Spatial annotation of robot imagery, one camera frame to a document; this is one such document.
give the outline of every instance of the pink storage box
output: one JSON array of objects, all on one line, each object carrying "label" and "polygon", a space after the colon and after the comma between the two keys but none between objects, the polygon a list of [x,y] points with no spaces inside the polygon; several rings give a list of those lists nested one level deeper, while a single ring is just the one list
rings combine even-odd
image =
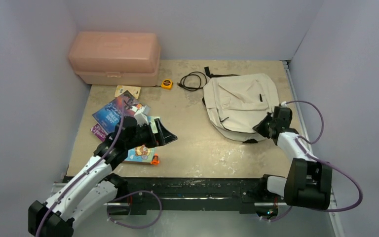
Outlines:
[{"label": "pink storage box", "polygon": [[87,84],[154,86],[160,46],[155,34],[80,32],[69,60]]}]

